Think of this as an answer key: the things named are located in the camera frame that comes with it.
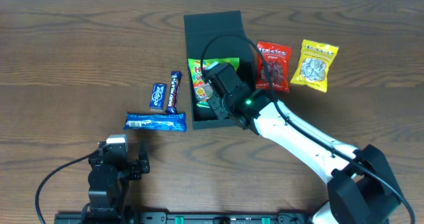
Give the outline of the Haribo gummy worms bag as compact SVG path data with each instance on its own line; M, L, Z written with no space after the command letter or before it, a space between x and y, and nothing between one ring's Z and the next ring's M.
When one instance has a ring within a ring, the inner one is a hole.
M209 108L207 100L213 95L211 86L204 82L202 78L200 60L188 59L188 67L191 74L191 81L193 84L193 91L197 99L197 106L202 108ZM203 61L203 69L208 69L209 66L216 64L229 63L235 70L239 67L239 58L215 58Z

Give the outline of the blue Oreo cookie pack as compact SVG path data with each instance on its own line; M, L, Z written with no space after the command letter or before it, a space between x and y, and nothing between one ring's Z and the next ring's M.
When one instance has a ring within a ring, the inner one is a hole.
M127 113L124 130L144 129L155 131L180 131L186 132L186 114L134 114Z

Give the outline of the Dairy Milk chocolate bar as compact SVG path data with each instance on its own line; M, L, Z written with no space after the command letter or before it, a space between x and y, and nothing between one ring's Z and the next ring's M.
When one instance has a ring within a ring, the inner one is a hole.
M170 86L170 95L168 98L168 104L166 108L167 114L176 114L177 113L177 100L178 92L180 88L180 80L182 78L182 73L180 71L171 72L171 86Z

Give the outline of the red Hacks candy bag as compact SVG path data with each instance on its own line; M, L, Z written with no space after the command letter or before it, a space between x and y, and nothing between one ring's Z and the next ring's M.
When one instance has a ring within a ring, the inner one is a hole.
M292 49L289 46L264 41L259 41L257 47L266 61L273 89L275 91L290 92L288 68ZM256 89L270 89L264 65L259 55Z

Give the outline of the blue Eclipse mints box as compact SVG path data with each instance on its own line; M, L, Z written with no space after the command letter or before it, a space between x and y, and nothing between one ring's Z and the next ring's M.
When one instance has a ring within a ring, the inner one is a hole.
M150 96L149 108L162 110L166 96L166 84L155 83Z

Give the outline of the yellow Hacks candy bag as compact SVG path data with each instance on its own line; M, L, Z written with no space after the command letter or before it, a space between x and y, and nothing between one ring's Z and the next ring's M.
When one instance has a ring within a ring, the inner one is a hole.
M304 39L299 62L290 83L306 85L326 93L329 68L338 51L338 46Z

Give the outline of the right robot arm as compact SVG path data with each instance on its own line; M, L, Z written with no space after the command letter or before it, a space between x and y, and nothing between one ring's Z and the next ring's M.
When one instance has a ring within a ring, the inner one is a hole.
M219 119L279 144L327 186L329 200L310 223L385 223L406 200L384 154L333 139L292 113L269 91L255 91L228 63L214 63L202 77L212 87L208 104Z

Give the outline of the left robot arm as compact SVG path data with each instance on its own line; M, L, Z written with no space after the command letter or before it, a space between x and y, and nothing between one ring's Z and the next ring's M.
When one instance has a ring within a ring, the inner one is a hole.
M89 203L83 208L80 223L138 223L139 214L125 204L129 182L140 180L150 172L144 143L138 148L138 158L129 160L126 143L101 141L88 158Z

